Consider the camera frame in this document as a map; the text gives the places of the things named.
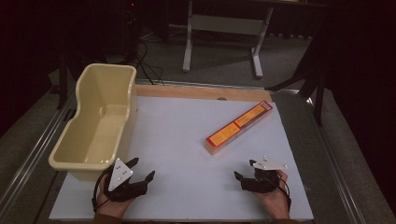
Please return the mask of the person's left hand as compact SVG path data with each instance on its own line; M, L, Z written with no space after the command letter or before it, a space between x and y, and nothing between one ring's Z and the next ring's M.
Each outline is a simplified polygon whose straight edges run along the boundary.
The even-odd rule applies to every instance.
M99 183L99 192L96 195L98 208L96 215L104 215L122 219L130 204L134 199L125 202L112 202L104 194L106 175L101 178Z

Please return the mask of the metal rail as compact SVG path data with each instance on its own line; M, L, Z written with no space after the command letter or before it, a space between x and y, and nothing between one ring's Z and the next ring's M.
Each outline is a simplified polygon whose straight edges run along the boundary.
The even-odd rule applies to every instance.
M37 165L48 165L46 157L75 102L74 89L66 94L60 108L58 96L47 93L0 138L0 222L20 197Z
M320 143L324 147L325 161L332 176L333 183L337 188L339 197L344 206L350 224L367 224L365 218L361 213L360 208L354 201L354 198L351 194L351 191L349 189L349 186L347 185L346 180L344 179L343 172L335 158L335 155L332 151L332 147L327 138L327 135L324 132L323 128L318 125L318 122L313 115L315 109L313 101L310 98L308 98L308 99L303 99L303 102L306 110L308 111L308 116L311 119L311 122L313 123L318 133L318 138L320 139Z

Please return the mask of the cream plastic tub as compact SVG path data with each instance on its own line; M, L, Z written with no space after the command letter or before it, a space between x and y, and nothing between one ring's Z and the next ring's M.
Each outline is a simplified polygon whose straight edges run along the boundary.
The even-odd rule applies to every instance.
M136 69L93 63L76 86L77 111L49 155L49 165L81 180L95 179L129 151L137 112Z

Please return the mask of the black metal stand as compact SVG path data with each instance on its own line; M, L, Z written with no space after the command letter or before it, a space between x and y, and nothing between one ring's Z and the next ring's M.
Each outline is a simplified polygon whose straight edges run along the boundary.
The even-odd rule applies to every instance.
M79 75L76 60L71 51L62 51L59 54L59 101L58 109L61 109L66 100L68 93L67 75L70 74L74 79Z
M300 60L291 78L280 82L272 87L266 87L268 91L280 91L291 84L304 80L303 86L298 91L301 98L308 99L314 92L316 93L314 103L314 118L319 126L322 125L321 112L323 105L324 84L325 84L325 56L321 40L326 39L327 21L320 23L311 43Z

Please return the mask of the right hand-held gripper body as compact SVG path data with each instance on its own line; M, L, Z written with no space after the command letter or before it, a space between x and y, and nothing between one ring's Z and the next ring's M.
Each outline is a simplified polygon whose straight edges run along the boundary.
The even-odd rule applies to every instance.
M245 177L246 181L240 183L242 190L268 193L277 189L280 181L277 171L288 169L288 165L267 156L256 162L254 167L252 167L254 169L254 177Z

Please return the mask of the dark equipment with red light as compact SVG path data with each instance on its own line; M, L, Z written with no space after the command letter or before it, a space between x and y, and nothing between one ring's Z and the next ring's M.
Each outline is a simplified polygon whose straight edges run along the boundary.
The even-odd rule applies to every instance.
M121 63L129 63L135 58L140 34L140 5L137 0L121 2Z

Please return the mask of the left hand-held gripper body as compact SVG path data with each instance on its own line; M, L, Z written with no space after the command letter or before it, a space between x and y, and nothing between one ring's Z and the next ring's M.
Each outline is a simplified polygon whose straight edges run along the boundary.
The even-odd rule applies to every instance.
M110 169L110 174L105 180L104 194L112 202L125 202L145 195L148 186L140 186L139 182L130 183L134 171L129 169L120 158Z

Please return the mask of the white table sheet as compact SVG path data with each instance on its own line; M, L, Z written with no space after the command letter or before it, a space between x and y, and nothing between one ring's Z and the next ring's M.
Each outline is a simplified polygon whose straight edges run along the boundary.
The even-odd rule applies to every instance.
M125 161L138 158L133 181L154 171L146 195L125 217L155 221L259 221L268 219L260 203L241 189L233 172L253 173L249 160L264 156L288 165L291 209L298 220L313 214L277 109L210 155L205 139L253 106L251 102L141 97ZM59 220L92 218L96 179L68 173L50 213Z

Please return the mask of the white metal table frame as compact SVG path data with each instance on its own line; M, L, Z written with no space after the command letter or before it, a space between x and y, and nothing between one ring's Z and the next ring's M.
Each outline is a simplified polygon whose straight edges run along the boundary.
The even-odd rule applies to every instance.
M193 1L189 0L187 19L187 42L182 65L183 72L191 70L192 31L221 32L239 35L255 35L257 45L250 50L256 78L263 78L260 51L274 9L268 7L263 20L229 18L220 16L200 15L193 13Z

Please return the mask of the long orange red box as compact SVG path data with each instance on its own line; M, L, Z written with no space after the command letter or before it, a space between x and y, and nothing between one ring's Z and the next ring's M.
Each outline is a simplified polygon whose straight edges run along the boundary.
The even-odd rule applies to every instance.
M245 113L233 119L205 139L204 147L210 155L215 155L234 139L262 120L273 110L267 101L261 101Z

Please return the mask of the person's right hand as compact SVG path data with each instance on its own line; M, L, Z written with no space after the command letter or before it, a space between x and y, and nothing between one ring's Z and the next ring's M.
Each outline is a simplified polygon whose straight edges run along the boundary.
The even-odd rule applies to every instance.
M289 202L286 193L286 182L288 176L278 170L277 175L280 177L277 189L268 193L254 192L254 195L262 203L265 211L273 220L290 219Z

